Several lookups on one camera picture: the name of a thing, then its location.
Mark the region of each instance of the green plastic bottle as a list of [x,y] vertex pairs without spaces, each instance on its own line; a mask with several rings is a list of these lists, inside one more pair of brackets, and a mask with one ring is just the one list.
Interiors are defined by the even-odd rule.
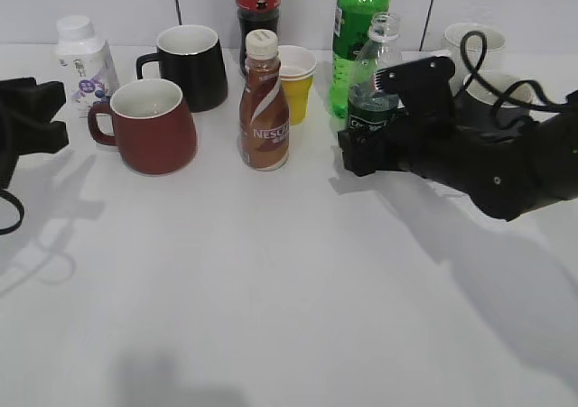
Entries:
[[333,33],[333,83],[330,101],[338,118],[347,117],[350,71],[368,41],[368,29],[375,13],[389,10],[391,0],[337,0]]

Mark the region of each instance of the mug handle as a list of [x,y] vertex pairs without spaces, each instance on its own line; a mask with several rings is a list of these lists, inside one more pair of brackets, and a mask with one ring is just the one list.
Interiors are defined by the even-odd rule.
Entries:
[[138,57],[136,59],[136,77],[138,79],[143,78],[143,66],[147,62],[155,62],[159,60],[158,53],[149,53],[148,55],[143,55],[142,57]]
[[112,134],[103,134],[98,127],[97,114],[107,114],[112,118],[112,108],[108,103],[97,103],[89,111],[89,131],[90,136],[97,143],[103,145],[116,146],[117,139]]

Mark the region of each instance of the red mug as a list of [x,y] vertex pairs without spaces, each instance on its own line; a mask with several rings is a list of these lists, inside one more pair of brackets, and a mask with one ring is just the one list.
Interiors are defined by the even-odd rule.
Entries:
[[[114,135],[98,128],[97,114],[112,118]],[[110,104],[89,112],[89,131],[97,143],[118,147],[125,163],[144,174],[167,174],[186,166],[197,150],[197,133],[178,85],[143,79],[119,89]]]

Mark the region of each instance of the brown bottle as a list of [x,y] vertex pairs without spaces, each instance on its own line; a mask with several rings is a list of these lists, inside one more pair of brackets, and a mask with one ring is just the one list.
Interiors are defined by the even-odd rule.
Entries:
[[279,78],[276,34],[250,32],[247,56],[240,108],[243,160],[258,171],[272,171],[283,166],[289,155],[289,106]]

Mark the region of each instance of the cup rim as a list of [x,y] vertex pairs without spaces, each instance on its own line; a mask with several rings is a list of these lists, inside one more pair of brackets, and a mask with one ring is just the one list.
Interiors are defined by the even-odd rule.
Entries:
[[[513,79],[512,83],[515,83],[516,81],[522,80],[522,78],[520,78],[519,76],[516,75],[512,75],[511,73],[506,73],[505,71],[501,71],[501,70],[481,70],[480,71],[480,75],[483,77],[484,75],[500,75],[502,77],[506,77],[506,78],[510,78]],[[470,78],[470,73],[463,79],[463,85],[465,85],[465,83],[467,82],[467,80]],[[472,84],[476,84],[478,83],[475,79],[472,81]],[[466,93],[471,96],[473,99],[475,99],[476,101],[487,105],[487,106],[493,106],[494,103],[488,103],[485,100],[482,100],[480,97],[476,96],[474,93],[470,92],[470,88],[471,88],[471,84],[468,87],[468,89],[466,89]],[[523,86],[520,87],[519,89],[524,88],[525,92],[527,93],[527,98],[523,98],[521,99],[521,101],[523,102],[527,102],[527,103],[532,103],[534,101],[534,93],[532,92],[532,90],[528,87],[528,86]],[[511,108],[516,108],[516,107],[521,107],[521,106],[517,106],[517,105],[512,105],[510,103],[504,103],[501,107],[504,107],[506,109],[511,109]]]
[[[496,37],[499,39],[499,44],[500,46],[498,46],[497,48],[490,48],[488,47],[488,52],[496,52],[496,51],[502,51],[506,48],[506,37],[504,36],[504,34],[502,34],[500,31],[498,31],[496,28],[493,28],[489,25],[485,25],[483,23],[475,23],[475,22],[459,22],[459,23],[453,23],[450,26],[448,26],[445,31],[443,32],[443,38],[450,43],[452,46],[455,47],[460,47],[460,42],[455,41],[453,38],[451,38],[450,36],[450,30],[455,30],[458,27],[469,27],[470,29],[468,29],[467,31],[472,31],[476,28],[478,29],[483,29],[484,31],[488,31],[491,32],[492,34],[496,35]],[[480,48],[472,48],[471,46],[466,47],[466,51],[471,51],[471,52],[479,52],[481,51]]]
[[[131,87],[133,87],[135,85],[144,85],[144,84],[153,84],[153,83],[165,85],[165,86],[171,87],[171,88],[176,88],[179,92],[178,102],[176,102],[175,105],[171,106],[170,109],[168,109],[162,113],[155,114],[153,116],[130,116],[130,115],[124,114],[122,112],[119,112],[117,110],[117,108],[115,108],[115,103],[116,103],[115,99],[119,98],[123,94],[123,91],[129,90]],[[181,105],[183,99],[184,99],[184,95],[182,93],[181,88],[177,84],[175,84],[174,82],[171,82],[168,79],[160,79],[160,78],[139,79],[139,80],[134,80],[132,82],[129,82],[128,84],[123,85],[121,88],[119,88],[117,91],[115,91],[115,94],[113,94],[112,97],[110,98],[110,108],[118,116],[122,116],[123,118],[129,119],[129,120],[152,120],[152,119],[158,118],[160,116],[166,116],[167,114],[170,114],[172,111],[174,111],[177,107],[179,107]]]
[[[195,52],[186,52],[186,53],[169,51],[166,48],[164,48],[163,46],[161,46],[161,39],[169,32],[191,31],[191,30],[210,32],[210,34],[212,34],[212,36],[213,36],[213,42],[211,43],[210,46],[206,47],[205,49],[202,49],[200,51],[195,51]],[[157,48],[159,48],[163,52],[170,53],[171,55],[179,55],[182,57],[195,56],[195,55],[199,55],[203,52],[210,51],[211,49],[213,49],[217,45],[218,42],[219,42],[219,35],[217,34],[217,32],[206,25],[177,25],[177,26],[172,26],[171,28],[167,28],[166,30],[161,32],[156,37],[156,47]]]
[[313,55],[313,53],[308,50],[307,48],[304,48],[302,46],[295,46],[292,44],[285,44],[285,45],[281,45],[279,46],[279,55],[281,56],[281,52],[282,51],[299,51],[299,52],[305,52],[306,55],[308,55],[308,58],[312,59],[312,65],[309,66],[308,69],[303,69],[302,73],[299,73],[297,75],[292,75],[292,76],[284,76],[283,75],[283,61],[281,61],[281,70],[280,70],[280,75],[281,75],[281,80],[302,80],[302,79],[307,79],[309,78],[312,74],[315,73],[315,70],[317,69],[317,59],[315,58],[315,55]]
[[310,78],[311,76],[313,76],[315,74],[315,70],[311,71],[307,74],[304,75],[300,75],[300,76],[296,76],[296,77],[290,77],[290,76],[283,76],[281,75],[281,80],[283,82],[299,82],[300,80],[305,80]]

